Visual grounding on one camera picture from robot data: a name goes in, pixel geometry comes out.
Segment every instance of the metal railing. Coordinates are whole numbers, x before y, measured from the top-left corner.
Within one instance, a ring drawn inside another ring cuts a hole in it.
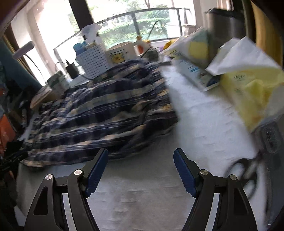
[[[107,19],[104,19],[104,20],[101,20],[101,21],[97,22],[97,24],[102,24],[104,22],[107,22],[107,21],[110,21],[110,20],[113,20],[113,19],[116,19],[116,18],[119,18],[119,17],[122,17],[122,16],[131,15],[132,20],[133,20],[133,25],[135,27],[136,34],[140,35],[140,30],[139,30],[139,26],[138,26],[135,14],[136,13],[147,12],[147,11],[160,11],[160,10],[176,10],[177,17],[178,17],[177,19],[178,19],[178,23],[179,23],[178,26],[179,26],[180,36],[182,36],[182,26],[181,26],[181,19],[180,19],[180,15],[179,15],[179,10],[188,10],[191,13],[191,10],[188,9],[188,8],[175,8],[175,7],[165,7],[164,8],[164,7],[162,7],[162,8],[150,8],[150,9],[142,9],[142,10],[137,10],[137,11],[130,11],[130,12],[126,12],[126,13],[123,13],[123,14],[111,16],[111,17],[109,17]],[[77,32],[76,34],[72,35],[71,37],[69,37],[64,42],[60,43],[56,48],[53,49],[54,54],[55,54],[56,58],[58,59],[58,61],[62,61],[62,60],[61,60],[61,57],[60,57],[60,55],[59,55],[59,53],[57,51],[57,48],[59,46],[61,46],[62,44],[64,44],[65,42],[67,42],[69,39],[75,37],[78,34],[79,34],[79,32]],[[154,40],[151,40],[151,42],[167,40],[167,39],[173,39],[173,38],[154,39]]]

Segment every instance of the plaid fabric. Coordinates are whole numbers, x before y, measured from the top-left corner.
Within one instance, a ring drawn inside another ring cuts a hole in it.
[[[158,65],[131,60],[42,104],[23,164],[84,162],[101,147],[110,159],[123,158],[167,134],[177,120]]]

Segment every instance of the blue wall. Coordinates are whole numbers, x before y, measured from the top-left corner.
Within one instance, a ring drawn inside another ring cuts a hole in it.
[[[0,61],[5,67],[7,77],[14,79],[20,88],[25,89],[31,85],[38,91],[42,87],[17,60],[13,59],[12,53],[3,39],[0,39]]]

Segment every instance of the blue gripper pad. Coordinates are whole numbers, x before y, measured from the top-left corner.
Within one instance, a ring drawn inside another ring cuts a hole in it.
[[[90,196],[94,193],[98,187],[102,174],[105,170],[108,161],[108,151],[105,149],[104,152],[99,157],[97,163],[93,167],[89,177],[88,177],[88,184],[85,189],[86,196]]]
[[[178,150],[179,149],[176,149],[174,151],[174,163],[186,191],[190,193],[192,197],[196,198],[195,179]]]

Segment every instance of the black lid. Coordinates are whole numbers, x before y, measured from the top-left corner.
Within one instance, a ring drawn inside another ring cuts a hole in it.
[[[242,13],[240,12],[236,12],[236,11],[227,11],[227,10],[223,10],[223,9],[218,9],[218,8],[213,8],[210,9],[207,12],[204,12],[205,14],[216,14],[216,15],[221,15],[224,17],[230,17],[230,18],[236,18],[239,20],[244,20],[245,17]]]

